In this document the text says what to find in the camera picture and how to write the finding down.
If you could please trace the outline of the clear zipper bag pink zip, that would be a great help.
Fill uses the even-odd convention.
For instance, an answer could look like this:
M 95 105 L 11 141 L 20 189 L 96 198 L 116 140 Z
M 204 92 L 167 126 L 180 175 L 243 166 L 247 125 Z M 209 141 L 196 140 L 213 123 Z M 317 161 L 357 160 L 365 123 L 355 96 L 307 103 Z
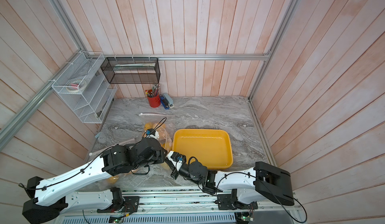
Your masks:
M 125 175 L 130 174 L 131 172 L 136 172 L 137 168 L 140 165 L 142 159 L 138 157 L 136 146 L 138 142 L 133 142 L 133 139 L 129 141 L 124 141 L 112 146 L 106 147 L 98 151 L 92 151 L 89 153 L 89 160 L 94 158 L 102 159 L 104 166 L 106 166 L 107 171 L 110 177 L 119 176 L 119 180 L 122 179 Z M 96 186 L 100 189 L 110 188 L 115 186 L 109 185 L 106 180 L 100 180 L 96 182 Z

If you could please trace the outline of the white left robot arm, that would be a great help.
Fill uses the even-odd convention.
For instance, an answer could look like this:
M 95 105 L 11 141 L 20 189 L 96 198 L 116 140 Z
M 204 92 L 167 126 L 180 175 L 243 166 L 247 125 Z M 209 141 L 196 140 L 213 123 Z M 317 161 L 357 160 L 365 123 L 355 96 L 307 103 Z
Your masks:
M 127 174 L 140 167 L 164 163 L 167 151 L 154 138 L 142 138 L 134 144 L 106 148 L 90 162 L 59 176 L 43 179 L 38 176 L 19 184 L 29 200 L 23 205 L 23 216 L 31 224 L 51 221 L 60 213 L 76 209 L 97 209 L 99 213 L 127 210 L 119 188 L 85 195 L 76 191 L 94 182 Z

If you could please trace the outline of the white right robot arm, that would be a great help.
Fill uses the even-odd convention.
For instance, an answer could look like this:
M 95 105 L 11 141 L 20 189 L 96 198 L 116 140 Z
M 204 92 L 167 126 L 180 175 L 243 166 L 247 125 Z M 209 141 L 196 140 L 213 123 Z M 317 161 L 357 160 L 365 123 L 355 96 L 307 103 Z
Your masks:
M 186 161 L 183 155 L 172 153 L 165 159 L 171 176 L 195 183 L 206 194 L 216 196 L 220 210 L 256 207 L 257 201 L 269 200 L 282 206 L 293 206 L 291 177 L 287 171 L 258 161 L 247 170 L 223 172 L 209 170 L 195 160 Z

